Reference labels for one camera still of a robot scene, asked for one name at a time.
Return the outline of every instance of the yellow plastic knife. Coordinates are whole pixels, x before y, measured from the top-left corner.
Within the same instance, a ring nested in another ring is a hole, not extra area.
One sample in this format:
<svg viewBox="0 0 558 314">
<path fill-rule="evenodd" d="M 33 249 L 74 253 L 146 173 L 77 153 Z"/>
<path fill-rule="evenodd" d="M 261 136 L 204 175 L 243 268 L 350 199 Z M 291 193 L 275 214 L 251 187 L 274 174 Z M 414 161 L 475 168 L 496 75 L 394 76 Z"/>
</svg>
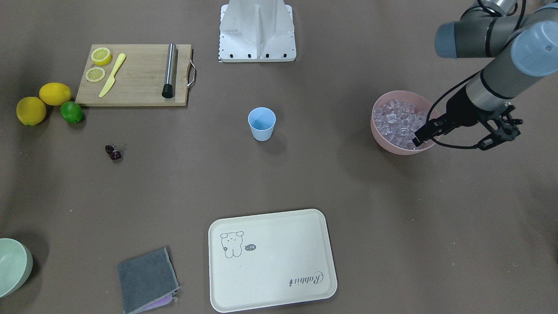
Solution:
<svg viewBox="0 0 558 314">
<path fill-rule="evenodd" d="M 114 63 L 114 68 L 112 68 L 112 72 L 110 73 L 107 82 L 105 83 L 105 86 L 99 93 L 99 97 L 103 97 L 104 95 L 106 95 L 110 90 L 110 88 L 112 87 L 112 85 L 114 85 L 114 82 L 116 81 L 114 79 L 114 76 L 116 75 L 118 69 L 120 69 L 120 66 L 124 62 L 124 59 L 126 59 L 126 54 L 119 54 L 118 58 L 116 58 L 116 62 Z"/>
</svg>

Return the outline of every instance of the lime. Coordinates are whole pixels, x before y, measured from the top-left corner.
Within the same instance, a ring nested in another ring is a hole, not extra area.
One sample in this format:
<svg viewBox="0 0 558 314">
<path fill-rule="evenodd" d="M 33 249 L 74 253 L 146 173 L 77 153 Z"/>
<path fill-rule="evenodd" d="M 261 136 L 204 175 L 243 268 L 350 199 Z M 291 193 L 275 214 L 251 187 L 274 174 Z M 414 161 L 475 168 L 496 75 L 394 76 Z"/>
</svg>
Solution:
<svg viewBox="0 0 558 314">
<path fill-rule="evenodd" d="M 60 113 L 62 113 L 64 120 L 70 123 L 77 123 L 83 118 L 81 107 L 73 101 L 65 102 L 62 107 L 60 107 Z"/>
</svg>

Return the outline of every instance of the wooden cutting board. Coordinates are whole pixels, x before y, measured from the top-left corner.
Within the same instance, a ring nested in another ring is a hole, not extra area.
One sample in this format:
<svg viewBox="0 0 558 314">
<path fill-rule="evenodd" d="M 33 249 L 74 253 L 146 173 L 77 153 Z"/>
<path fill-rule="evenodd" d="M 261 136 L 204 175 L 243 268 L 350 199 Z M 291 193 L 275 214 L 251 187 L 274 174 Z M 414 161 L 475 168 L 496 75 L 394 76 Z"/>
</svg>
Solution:
<svg viewBox="0 0 558 314">
<path fill-rule="evenodd" d="M 97 66 L 91 60 L 91 53 L 99 47 L 107 47 L 110 50 L 112 61 L 101 66 L 107 72 L 105 78 L 92 83 L 85 79 L 85 73 Z M 176 47 L 178 60 L 174 98 L 167 99 L 161 96 L 165 84 L 168 45 L 96 44 L 91 46 L 75 101 L 83 106 L 185 106 L 188 99 L 186 85 L 192 46 Z M 103 89 L 120 53 L 126 54 L 126 60 L 116 73 L 116 82 L 105 96 L 99 97 L 99 92 Z"/>
</svg>

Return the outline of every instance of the bowl of ice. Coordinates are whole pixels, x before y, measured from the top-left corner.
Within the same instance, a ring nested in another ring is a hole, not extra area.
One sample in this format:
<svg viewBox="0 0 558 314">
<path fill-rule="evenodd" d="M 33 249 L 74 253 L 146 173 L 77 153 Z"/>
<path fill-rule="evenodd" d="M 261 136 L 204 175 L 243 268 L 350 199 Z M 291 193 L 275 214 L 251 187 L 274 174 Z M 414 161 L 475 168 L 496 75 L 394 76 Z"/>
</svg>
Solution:
<svg viewBox="0 0 558 314">
<path fill-rule="evenodd" d="M 397 155 L 412 155 L 434 146 L 428 141 L 420 147 L 413 144 L 416 130 L 426 123 L 432 103 L 423 96 L 408 91 L 391 91 L 380 96 L 372 107 L 370 127 L 378 144 Z M 430 118 L 440 115 L 434 109 Z"/>
</svg>

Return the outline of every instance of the black cable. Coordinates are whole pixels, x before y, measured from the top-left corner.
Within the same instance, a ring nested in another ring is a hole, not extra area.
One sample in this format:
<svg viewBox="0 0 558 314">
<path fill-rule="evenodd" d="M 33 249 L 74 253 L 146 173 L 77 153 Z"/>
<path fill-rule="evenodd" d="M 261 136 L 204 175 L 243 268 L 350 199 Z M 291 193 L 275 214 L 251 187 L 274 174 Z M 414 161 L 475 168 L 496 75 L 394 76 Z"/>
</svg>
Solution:
<svg viewBox="0 0 558 314">
<path fill-rule="evenodd" d="M 490 16 L 492 17 L 501 17 L 502 15 L 500 14 L 500 12 L 496 12 L 492 9 L 487 8 L 482 2 L 481 0 L 477 0 L 477 4 L 479 4 L 479 7 L 481 7 L 483 9 L 484 12 L 488 13 Z"/>
<path fill-rule="evenodd" d="M 512 11 L 512 13 L 508 14 L 508 16 L 512 16 L 512 15 L 516 14 L 516 12 L 517 12 L 517 7 L 518 7 L 518 6 L 517 6 L 517 2 L 516 2 L 516 5 L 513 6 L 513 11 Z"/>
<path fill-rule="evenodd" d="M 430 120 L 430 115 L 432 114 L 432 111 L 434 110 L 434 108 L 436 107 L 436 105 L 438 105 L 438 103 L 444 99 L 449 93 L 453 92 L 454 90 L 457 89 L 457 87 L 460 87 L 461 85 L 465 84 L 466 82 L 470 81 L 472 78 L 475 77 L 475 75 L 477 75 L 480 71 L 476 72 L 475 74 L 469 76 L 468 78 L 462 80 L 459 84 L 457 84 L 456 86 L 453 86 L 452 88 L 450 88 L 447 92 L 445 92 L 440 98 L 438 98 L 437 101 L 434 102 L 434 104 L 432 104 L 432 107 L 430 107 L 430 110 L 428 110 L 428 114 L 426 115 L 426 123 L 428 125 L 428 121 Z M 443 147 L 447 147 L 447 148 L 455 148 L 455 149 L 477 149 L 479 147 L 479 144 L 475 144 L 473 146 L 459 146 L 459 145 L 452 145 L 452 144 L 446 144 L 446 143 L 442 143 L 439 142 L 437 139 L 432 138 L 432 141 L 440 146 Z"/>
<path fill-rule="evenodd" d="M 487 6 L 485 6 L 485 5 L 481 2 L 481 0 L 477 0 L 477 4 L 479 5 L 479 7 L 481 7 L 481 8 L 483 9 L 484 12 L 488 13 L 488 14 L 489 14 L 490 16 L 492 16 L 492 17 L 501 17 L 501 16 L 502 16 L 502 15 L 500 14 L 500 12 L 496 12 L 495 10 L 493 10 L 493 9 L 488 8 Z M 516 5 L 513 6 L 513 11 L 512 11 L 510 14 L 508 14 L 507 16 L 512 16 L 512 15 L 514 15 L 514 14 L 517 12 L 517 8 L 518 8 L 518 5 L 517 5 L 517 2 L 516 2 Z"/>
<path fill-rule="evenodd" d="M 525 15 L 526 4 L 527 4 L 527 0 L 523 0 L 523 2 L 521 2 L 521 13 L 519 14 L 519 20 L 517 20 L 517 24 L 516 24 L 515 28 L 513 29 L 513 31 L 517 31 L 519 29 L 519 27 L 521 26 L 521 22 L 523 21 L 523 17 Z"/>
</svg>

